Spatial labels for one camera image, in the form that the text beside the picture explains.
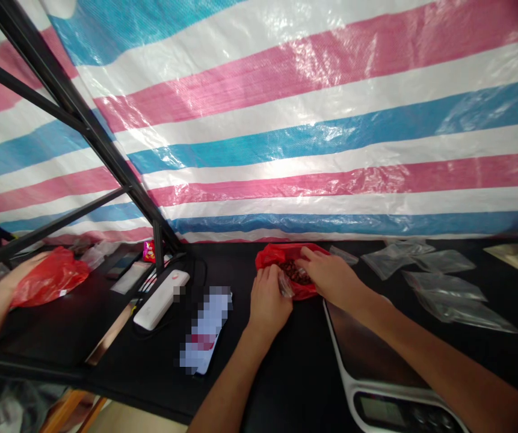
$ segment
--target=digital scale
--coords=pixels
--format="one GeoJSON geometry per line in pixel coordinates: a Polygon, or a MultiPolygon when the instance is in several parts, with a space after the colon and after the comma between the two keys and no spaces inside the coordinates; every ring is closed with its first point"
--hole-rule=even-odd
{"type": "Polygon", "coordinates": [[[387,343],[323,301],[349,410],[365,433],[469,433],[387,343]]]}

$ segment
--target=wooden chair leg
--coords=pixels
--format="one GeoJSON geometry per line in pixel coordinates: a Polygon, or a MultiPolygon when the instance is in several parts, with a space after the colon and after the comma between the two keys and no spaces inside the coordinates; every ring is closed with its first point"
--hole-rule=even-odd
{"type": "Polygon", "coordinates": [[[78,429],[78,432],[76,433],[87,433],[88,429],[90,429],[90,426],[94,424],[94,421],[96,421],[96,418],[98,417],[98,414],[100,413],[102,407],[104,406],[104,403],[106,403],[105,397],[100,397],[100,399],[96,402],[96,404],[92,407],[92,410],[78,429]]]}
{"type": "Polygon", "coordinates": [[[59,433],[85,394],[86,391],[68,391],[61,401],[57,403],[52,414],[46,419],[46,422],[40,429],[40,433],[59,433]]]}

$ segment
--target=red snack package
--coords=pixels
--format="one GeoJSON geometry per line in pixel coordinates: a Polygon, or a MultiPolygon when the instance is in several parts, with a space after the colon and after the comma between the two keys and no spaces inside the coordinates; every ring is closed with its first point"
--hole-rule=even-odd
{"type": "Polygon", "coordinates": [[[64,296],[88,277],[90,268],[74,259],[74,253],[57,247],[21,279],[10,308],[36,307],[64,296]]]}
{"type": "MultiPolygon", "coordinates": [[[[301,248],[303,247],[307,247],[311,251],[320,251],[323,254],[330,255],[328,251],[323,250],[315,244],[268,244],[264,250],[257,254],[254,265],[258,271],[267,266],[278,265],[281,267],[282,264],[290,260],[304,259],[304,257],[301,256],[301,248]]],[[[290,281],[290,283],[295,292],[295,296],[293,297],[294,301],[302,301],[317,294],[317,289],[313,283],[305,285],[298,284],[294,281],[290,281]]]]}
{"type": "Polygon", "coordinates": [[[144,242],[143,260],[145,262],[156,263],[155,241],[145,241],[144,242]]]}

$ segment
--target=coffee beans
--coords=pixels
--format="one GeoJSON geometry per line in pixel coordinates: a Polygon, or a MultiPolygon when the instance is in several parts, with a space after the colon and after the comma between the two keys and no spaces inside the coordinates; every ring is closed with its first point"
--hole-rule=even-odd
{"type": "Polygon", "coordinates": [[[307,284],[311,284],[312,281],[309,278],[309,275],[304,269],[297,269],[295,262],[289,260],[288,262],[281,263],[279,268],[283,270],[283,272],[289,277],[289,279],[297,284],[305,286],[307,284]]]}

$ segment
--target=plastic tarp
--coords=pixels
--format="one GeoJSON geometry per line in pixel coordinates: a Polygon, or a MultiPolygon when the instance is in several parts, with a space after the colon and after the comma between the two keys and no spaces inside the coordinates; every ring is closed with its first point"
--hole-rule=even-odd
{"type": "MultiPolygon", "coordinates": [[[[518,233],[518,0],[20,3],[184,241],[518,233]]],[[[4,228],[116,187],[0,88],[4,228]]],[[[122,197],[72,235],[152,231],[122,197]]]]}

